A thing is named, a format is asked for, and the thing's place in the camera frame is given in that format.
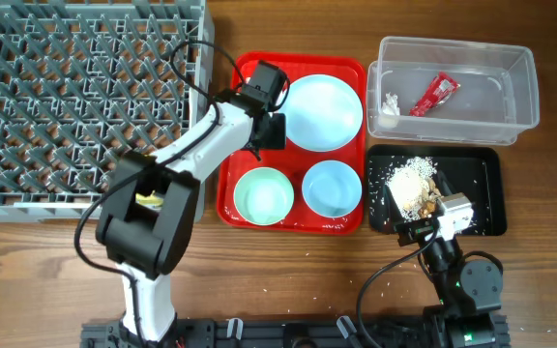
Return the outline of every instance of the gray dish rack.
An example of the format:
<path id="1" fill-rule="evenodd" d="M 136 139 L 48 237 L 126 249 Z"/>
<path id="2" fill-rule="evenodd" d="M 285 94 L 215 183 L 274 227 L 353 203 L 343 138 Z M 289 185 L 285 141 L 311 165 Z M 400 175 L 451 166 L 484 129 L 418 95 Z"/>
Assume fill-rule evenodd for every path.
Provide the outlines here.
<path id="1" fill-rule="evenodd" d="M 78 218 L 125 151 L 192 127 L 207 102 L 168 64 L 186 39 L 214 40 L 205 0 L 0 0 L 0 222 Z M 177 62 L 207 90 L 211 49 Z"/>

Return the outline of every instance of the bowl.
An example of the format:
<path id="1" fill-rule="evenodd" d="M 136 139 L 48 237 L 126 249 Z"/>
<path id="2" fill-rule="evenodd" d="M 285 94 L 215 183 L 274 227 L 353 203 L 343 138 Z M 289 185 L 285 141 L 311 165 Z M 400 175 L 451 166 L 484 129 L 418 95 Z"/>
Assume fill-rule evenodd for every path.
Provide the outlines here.
<path id="1" fill-rule="evenodd" d="M 267 226 L 287 216 L 294 204 L 294 189 L 283 173 L 274 168 L 259 167 L 238 180 L 233 201 L 246 221 Z"/>
<path id="2" fill-rule="evenodd" d="M 356 209 L 363 195 L 358 174 L 338 160 L 324 160 L 308 170 L 302 182 L 307 205 L 325 218 L 340 218 Z"/>
<path id="3" fill-rule="evenodd" d="M 356 92 L 342 80 L 324 74 L 295 81 L 279 112 L 285 114 L 289 140 L 314 152 L 345 146 L 363 123 L 363 105 Z"/>

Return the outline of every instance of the white crumbs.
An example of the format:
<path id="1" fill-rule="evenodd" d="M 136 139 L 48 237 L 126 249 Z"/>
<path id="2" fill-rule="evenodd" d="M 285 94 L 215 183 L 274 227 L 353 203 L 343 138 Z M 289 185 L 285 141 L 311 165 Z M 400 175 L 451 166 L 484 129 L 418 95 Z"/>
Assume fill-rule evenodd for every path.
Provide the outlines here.
<path id="1" fill-rule="evenodd" d="M 429 191 L 428 179 L 437 170 L 431 158 L 408 159 L 405 165 L 394 168 L 387 178 L 388 187 L 403 218 L 419 219 L 418 211 L 423 191 Z"/>

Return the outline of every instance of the food wrapper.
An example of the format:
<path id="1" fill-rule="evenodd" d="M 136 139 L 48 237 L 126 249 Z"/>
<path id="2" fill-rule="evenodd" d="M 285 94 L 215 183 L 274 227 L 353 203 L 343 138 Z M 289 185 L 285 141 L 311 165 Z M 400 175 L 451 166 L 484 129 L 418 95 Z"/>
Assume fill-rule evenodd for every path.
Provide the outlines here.
<path id="1" fill-rule="evenodd" d="M 425 95 L 410 110 L 410 115 L 425 116 L 427 111 L 444 103 L 459 87 L 460 85 L 445 72 L 438 73 L 426 89 Z"/>

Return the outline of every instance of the table surface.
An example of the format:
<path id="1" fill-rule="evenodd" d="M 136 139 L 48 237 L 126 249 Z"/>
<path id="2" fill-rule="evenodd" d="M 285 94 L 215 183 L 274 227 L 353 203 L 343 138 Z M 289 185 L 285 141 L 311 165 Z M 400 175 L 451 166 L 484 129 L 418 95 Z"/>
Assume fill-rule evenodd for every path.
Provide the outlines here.
<path id="1" fill-rule="evenodd" d="M 514 346 L 557 346 L 557 2 L 211 1 L 216 42 L 234 56 L 272 50 L 350 56 L 365 67 L 389 35 L 518 44 L 534 53 L 541 123 L 495 150 L 502 162 L 509 229 L 501 237 L 460 238 L 505 265 L 502 312 Z M 215 61 L 214 85 L 231 70 Z M 368 145 L 382 143 L 369 139 Z M 210 184 L 216 186 L 216 180 Z M 222 320 L 335 318 L 353 314 L 363 282 L 406 254 L 396 237 L 362 226 L 348 237 L 234 229 L 217 216 L 210 189 L 205 215 L 172 274 L 180 317 Z M 121 280 L 85 266 L 73 250 L 75 221 L 0 224 L 0 346 L 77 347 L 80 326 L 118 317 Z M 91 257 L 104 258 L 93 241 Z M 437 297 L 410 262 L 368 291 L 366 312 L 420 313 Z"/>

